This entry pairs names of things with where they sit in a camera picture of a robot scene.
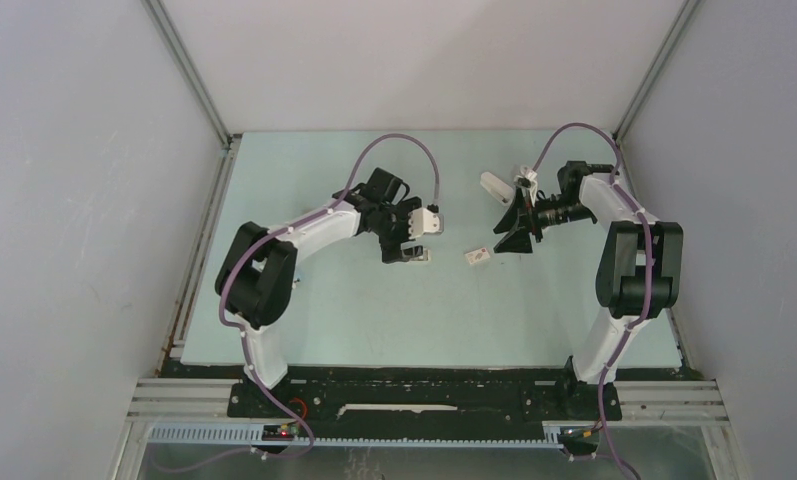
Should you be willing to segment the white staple box barcode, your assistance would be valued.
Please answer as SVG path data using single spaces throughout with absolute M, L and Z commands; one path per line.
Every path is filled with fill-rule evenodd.
M 428 263 L 431 261 L 431 253 L 427 248 L 422 247 L 420 253 L 411 259 L 414 263 Z

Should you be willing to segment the small white staple box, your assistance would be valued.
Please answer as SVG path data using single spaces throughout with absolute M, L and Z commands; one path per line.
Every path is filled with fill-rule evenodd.
M 467 252 L 465 254 L 465 259 L 470 266 L 475 266 L 490 260 L 491 253 L 488 248 L 481 247 Z

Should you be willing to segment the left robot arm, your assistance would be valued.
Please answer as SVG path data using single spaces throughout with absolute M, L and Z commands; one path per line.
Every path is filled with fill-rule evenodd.
M 281 339 L 275 324 L 287 310 L 300 263 L 319 251 L 360 234 L 377 236 L 385 264 L 421 260 L 418 244 L 439 234 L 439 205 L 406 195 L 408 184 L 377 168 L 369 179 L 335 193 L 329 203 L 273 229 L 254 222 L 237 230 L 215 280 L 220 321 L 238 329 L 244 371 L 254 383 L 252 404 L 266 416 L 278 416 L 290 403 Z

